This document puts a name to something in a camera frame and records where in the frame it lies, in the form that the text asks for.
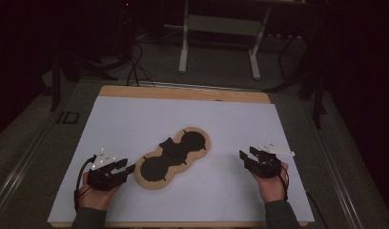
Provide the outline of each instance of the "sleeve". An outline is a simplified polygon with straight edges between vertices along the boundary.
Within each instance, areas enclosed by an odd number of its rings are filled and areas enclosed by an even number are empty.
[[[105,226],[106,211],[80,208],[72,223],[72,229],[102,229]]]
[[[301,228],[293,208],[287,201],[278,200],[265,203],[266,224],[269,229]]]

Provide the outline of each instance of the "person's left hand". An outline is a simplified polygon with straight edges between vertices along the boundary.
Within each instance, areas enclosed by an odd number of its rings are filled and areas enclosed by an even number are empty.
[[[79,189],[79,207],[88,207],[102,211],[108,210],[108,206],[113,195],[117,192],[121,185],[114,187],[109,191],[98,191],[90,187],[87,184],[87,180],[88,172],[84,173],[83,185]]]

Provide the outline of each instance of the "desk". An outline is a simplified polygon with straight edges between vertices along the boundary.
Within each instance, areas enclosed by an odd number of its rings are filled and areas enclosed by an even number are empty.
[[[259,67],[257,65],[256,54],[259,49],[260,41],[263,37],[266,24],[273,6],[293,5],[308,7],[314,4],[307,4],[304,0],[296,2],[294,0],[257,0],[266,5],[262,11],[263,19],[255,20],[239,20],[232,18],[213,17],[204,15],[194,15],[189,13],[189,0],[185,0],[184,20],[183,20],[183,44],[179,59],[180,73],[186,72],[188,58],[188,31],[211,31],[230,34],[251,35],[255,37],[254,45],[249,49],[249,58],[254,79],[260,79]]]
[[[190,116],[193,111],[199,114]],[[263,202],[254,179],[243,168],[238,151],[248,152],[249,146],[263,144],[268,139],[288,147],[276,109],[269,104],[266,94],[120,86],[105,86],[97,97],[57,193],[49,223],[54,227],[71,226],[75,216],[72,191],[78,170],[100,148],[117,158],[127,157],[132,164],[188,123],[209,134],[212,142],[209,153],[161,190],[145,190],[134,176],[128,177],[113,199],[107,226],[264,225]],[[244,128],[235,130],[238,123]],[[255,130],[257,135],[249,134]],[[314,221],[293,158],[279,158],[292,168],[289,202],[297,218],[303,224]]]

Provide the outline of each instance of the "white table leg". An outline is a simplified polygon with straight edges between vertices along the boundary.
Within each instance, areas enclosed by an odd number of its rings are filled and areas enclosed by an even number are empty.
[[[249,59],[251,61],[252,75],[254,79],[260,79],[259,66],[257,65],[256,54],[257,50],[259,49],[260,41],[263,37],[263,33],[265,32],[266,23],[268,22],[270,12],[271,8],[267,8],[263,17],[263,21],[260,24],[259,32],[257,33],[254,47],[249,49]]]
[[[179,60],[179,73],[186,72],[186,63],[188,60],[188,10],[189,10],[189,0],[185,0],[185,16],[183,19],[183,44],[182,51],[180,52]]]

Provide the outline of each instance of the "hand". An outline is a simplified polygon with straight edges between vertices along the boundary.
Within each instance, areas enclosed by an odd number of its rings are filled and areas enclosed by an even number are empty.
[[[289,181],[287,179],[286,172],[289,168],[289,165],[284,162],[281,162],[281,166],[283,168],[281,169],[280,175],[287,186],[289,184]],[[286,191],[284,190],[283,183],[281,182],[279,177],[261,178],[253,173],[251,174],[255,178],[257,185],[259,186],[260,196],[262,197],[265,203],[276,200],[284,200],[286,196]]]
[[[83,175],[83,185],[79,189],[79,207],[88,207],[106,211],[113,195],[120,188],[120,185],[109,191],[94,190],[87,184],[88,172]]]

